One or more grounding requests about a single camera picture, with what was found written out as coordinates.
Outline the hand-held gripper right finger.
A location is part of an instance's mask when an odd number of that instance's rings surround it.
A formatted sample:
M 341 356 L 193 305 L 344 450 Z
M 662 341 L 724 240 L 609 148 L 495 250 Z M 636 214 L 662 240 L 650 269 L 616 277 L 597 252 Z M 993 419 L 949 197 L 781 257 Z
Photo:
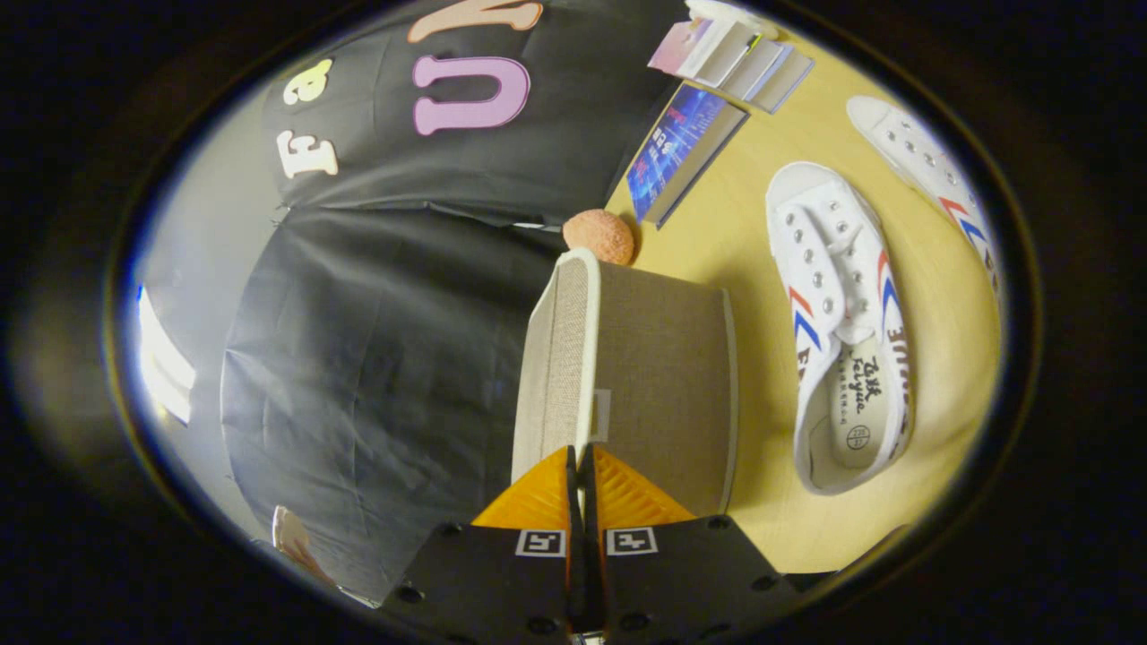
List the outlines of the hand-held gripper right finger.
M 700 515 L 601 445 L 582 458 L 582 631 L 606 644 L 725 644 L 799 590 L 726 514 Z

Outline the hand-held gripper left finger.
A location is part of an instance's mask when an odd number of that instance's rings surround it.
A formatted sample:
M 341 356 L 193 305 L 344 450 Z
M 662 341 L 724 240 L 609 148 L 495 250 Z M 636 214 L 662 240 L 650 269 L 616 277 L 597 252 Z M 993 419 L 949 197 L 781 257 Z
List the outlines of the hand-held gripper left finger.
M 579 558 L 576 452 L 563 446 L 471 522 L 439 524 L 381 605 L 426 644 L 565 644 Z

